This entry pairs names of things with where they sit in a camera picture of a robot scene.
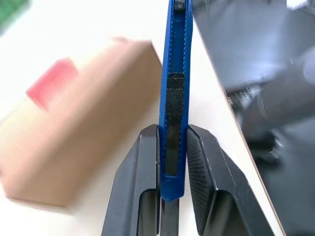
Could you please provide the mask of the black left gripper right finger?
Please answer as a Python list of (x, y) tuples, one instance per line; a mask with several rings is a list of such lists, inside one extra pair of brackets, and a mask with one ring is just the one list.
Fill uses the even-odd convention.
[(189, 184), (200, 236), (272, 236), (274, 233), (242, 170), (209, 131), (187, 131)]

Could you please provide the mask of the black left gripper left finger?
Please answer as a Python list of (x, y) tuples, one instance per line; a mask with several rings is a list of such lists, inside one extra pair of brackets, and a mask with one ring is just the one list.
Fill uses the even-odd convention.
[(141, 130), (115, 173), (103, 236), (156, 236), (159, 232), (158, 126)]

